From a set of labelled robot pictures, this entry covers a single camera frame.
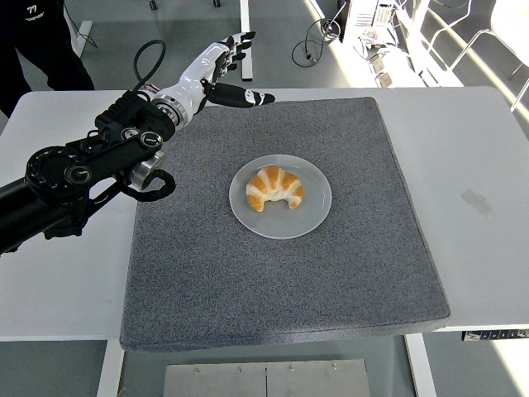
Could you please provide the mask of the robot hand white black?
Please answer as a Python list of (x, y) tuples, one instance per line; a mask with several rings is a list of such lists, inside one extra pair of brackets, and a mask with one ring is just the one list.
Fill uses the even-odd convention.
[(205, 49), (182, 73), (178, 83), (161, 89), (152, 103), (167, 114), (176, 127), (187, 126), (194, 115), (210, 102), (231, 108), (253, 108), (275, 101), (270, 93), (230, 84), (219, 79), (236, 68), (236, 62), (245, 58), (244, 50), (251, 47), (253, 31), (228, 36)]

